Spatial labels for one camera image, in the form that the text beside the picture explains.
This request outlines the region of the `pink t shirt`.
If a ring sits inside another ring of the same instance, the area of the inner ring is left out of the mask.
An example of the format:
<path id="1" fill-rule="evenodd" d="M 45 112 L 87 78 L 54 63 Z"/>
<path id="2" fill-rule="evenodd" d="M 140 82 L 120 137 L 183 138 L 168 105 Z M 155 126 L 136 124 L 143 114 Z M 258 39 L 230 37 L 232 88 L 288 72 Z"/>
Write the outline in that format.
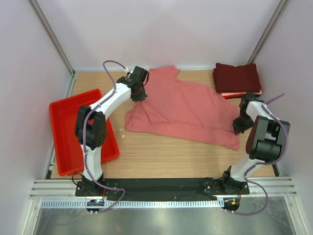
<path id="1" fill-rule="evenodd" d="M 232 122 L 239 108 L 208 85 L 182 81 L 174 66 L 149 70 L 147 98 L 125 116 L 125 129 L 239 150 Z"/>

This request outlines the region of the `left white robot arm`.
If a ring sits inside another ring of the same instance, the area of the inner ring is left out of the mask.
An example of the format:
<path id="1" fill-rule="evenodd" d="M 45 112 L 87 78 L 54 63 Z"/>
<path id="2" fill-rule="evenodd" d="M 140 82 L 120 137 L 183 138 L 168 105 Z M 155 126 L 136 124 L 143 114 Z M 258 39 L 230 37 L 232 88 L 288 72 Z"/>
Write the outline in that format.
<path id="1" fill-rule="evenodd" d="M 107 138 L 107 119 L 125 101 L 143 101 L 147 95 L 144 86 L 149 80 L 149 72 L 136 66 L 124 69 L 126 75 L 113 81 L 113 88 L 98 101 L 82 105 L 77 114 L 75 136 L 83 151 L 83 181 L 87 191 L 93 196 L 103 192 L 103 170 L 101 149 Z"/>

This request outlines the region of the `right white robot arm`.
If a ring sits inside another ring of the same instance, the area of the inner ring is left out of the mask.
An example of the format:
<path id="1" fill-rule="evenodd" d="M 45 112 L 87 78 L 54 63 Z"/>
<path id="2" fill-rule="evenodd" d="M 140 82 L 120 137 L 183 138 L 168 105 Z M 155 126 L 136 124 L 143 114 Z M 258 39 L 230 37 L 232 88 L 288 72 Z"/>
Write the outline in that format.
<path id="1" fill-rule="evenodd" d="M 247 188 L 248 178 L 263 165 L 274 165 L 286 154 L 289 146 L 290 123 L 277 118 L 268 105 L 281 98 L 280 94 L 267 101 L 256 94 L 241 97 L 239 117 L 233 120 L 236 135 L 250 130 L 246 155 L 223 173 L 221 190 L 226 194 L 240 193 Z"/>

